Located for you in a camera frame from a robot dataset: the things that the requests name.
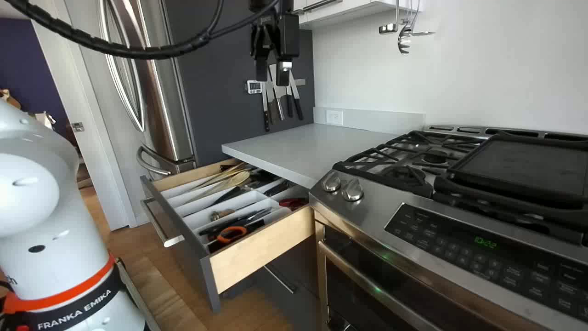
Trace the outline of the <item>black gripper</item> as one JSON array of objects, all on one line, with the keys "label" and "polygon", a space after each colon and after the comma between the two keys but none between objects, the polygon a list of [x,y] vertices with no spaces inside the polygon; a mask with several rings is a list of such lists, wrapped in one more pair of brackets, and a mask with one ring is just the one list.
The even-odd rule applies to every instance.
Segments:
[{"label": "black gripper", "polygon": [[255,78],[266,80],[266,60],[275,54],[275,85],[286,87],[290,62],[299,56],[299,17],[294,14],[294,0],[250,0],[248,8],[257,16],[250,36]]}]

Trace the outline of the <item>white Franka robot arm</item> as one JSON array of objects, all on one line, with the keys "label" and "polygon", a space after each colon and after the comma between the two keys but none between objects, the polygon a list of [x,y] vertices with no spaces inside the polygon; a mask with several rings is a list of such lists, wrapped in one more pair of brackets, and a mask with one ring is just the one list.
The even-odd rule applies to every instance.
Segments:
[{"label": "white Franka robot arm", "polygon": [[66,141],[2,106],[0,266],[13,288],[2,331],[149,331],[75,177],[86,165],[106,214],[132,223],[143,177],[196,166],[180,65],[37,38],[68,119],[90,131]]}]

